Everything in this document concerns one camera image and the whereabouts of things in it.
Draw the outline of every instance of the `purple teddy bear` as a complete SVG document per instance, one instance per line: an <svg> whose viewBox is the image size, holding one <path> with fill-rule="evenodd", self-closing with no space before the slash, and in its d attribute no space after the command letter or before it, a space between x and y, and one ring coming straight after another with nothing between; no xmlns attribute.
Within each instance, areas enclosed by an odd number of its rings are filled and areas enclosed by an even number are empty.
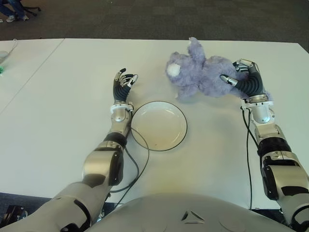
<svg viewBox="0 0 309 232"><path fill-rule="evenodd" d="M177 97L179 100L193 96L198 90L212 97L226 94L240 98L248 97L220 78L221 74L226 74L237 80L244 80L247 74L237 72L232 62L224 57L213 56L206 59L199 41L194 37L189 40L189 55L174 52L166 65L168 78L179 88Z"/></svg>

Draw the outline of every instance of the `person's feet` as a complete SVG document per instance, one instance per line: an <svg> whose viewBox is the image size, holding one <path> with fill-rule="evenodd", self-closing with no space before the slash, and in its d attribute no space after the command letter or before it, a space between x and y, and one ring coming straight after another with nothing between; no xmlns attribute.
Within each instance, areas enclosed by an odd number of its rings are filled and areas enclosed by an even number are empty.
<svg viewBox="0 0 309 232"><path fill-rule="evenodd" d="M15 20L16 20L15 15L11 15L11 16L9 16L9 17L6 19L6 22L12 23L12 22L14 22Z"/></svg>
<svg viewBox="0 0 309 232"><path fill-rule="evenodd" d="M28 18L28 16L27 16L27 15L25 15L22 19L23 19L23 21L27 21L27 20L29 20L29 18Z"/></svg>

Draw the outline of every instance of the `chair leg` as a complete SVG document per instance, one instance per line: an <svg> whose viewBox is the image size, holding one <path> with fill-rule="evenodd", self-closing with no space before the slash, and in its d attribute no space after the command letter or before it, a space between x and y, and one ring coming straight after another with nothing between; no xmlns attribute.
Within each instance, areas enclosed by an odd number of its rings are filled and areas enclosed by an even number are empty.
<svg viewBox="0 0 309 232"><path fill-rule="evenodd" d="M38 9L38 11L41 11L41 9L37 6L37 7L28 7L28 6L24 6L25 9L28 9L28 10L36 10Z"/></svg>
<svg viewBox="0 0 309 232"><path fill-rule="evenodd" d="M21 4L21 2L19 2L20 5L23 7L24 11L28 12L29 14L32 14L33 16L37 16L36 13L30 11L30 10L38 10L38 11L41 11L40 7L28 7L28 6L23 6L23 4Z"/></svg>
<svg viewBox="0 0 309 232"><path fill-rule="evenodd" d="M36 14L36 13L34 13L34 12L32 12L32 11L28 10L28 9L27 9L27 8L25 8L25 7L23 7L23 8L24 8L24 11L28 12L29 14L32 14L33 16L37 16L37 14Z"/></svg>

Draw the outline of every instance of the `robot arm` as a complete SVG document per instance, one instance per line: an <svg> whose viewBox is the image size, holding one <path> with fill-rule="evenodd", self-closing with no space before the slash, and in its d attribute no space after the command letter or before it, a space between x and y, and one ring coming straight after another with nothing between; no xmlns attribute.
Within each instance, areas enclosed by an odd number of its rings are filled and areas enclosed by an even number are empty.
<svg viewBox="0 0 309 232"><path fill-rule="evenodd" d="M82 232L98 219L112 186L123 177L123 150L133 106L127 95L138 76L122 69L114 80L112 127L106 138L84 162L83 180L72 183L34 214L8 225L0 232Z"/></svg>
<svg viewBox="0 0 309 232"><path fill-rule="evenodd" d="M238 81L227 75L221 79L249 96L242 100L242 108L252 112L265 194L277 201L291 228L309 231L309 177L275 124L275 114L269 108L273 102L265 94L257 65L240 59L234 66L239 72L248 71L248 79Z"/></svg>

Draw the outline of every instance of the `gray carpet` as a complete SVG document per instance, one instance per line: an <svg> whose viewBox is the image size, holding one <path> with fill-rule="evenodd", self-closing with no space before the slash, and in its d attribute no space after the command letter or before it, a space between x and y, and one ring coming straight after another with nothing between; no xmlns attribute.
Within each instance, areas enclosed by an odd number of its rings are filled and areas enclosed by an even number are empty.
<svg viewBox="0 0 309 232"><path fill-rule="evenodd" d="M23 0L40 6L27 22L0 23L0 40L112 38L299 43L309 51L308 0ZM0 193L33 212L48 199Z"/></svg>

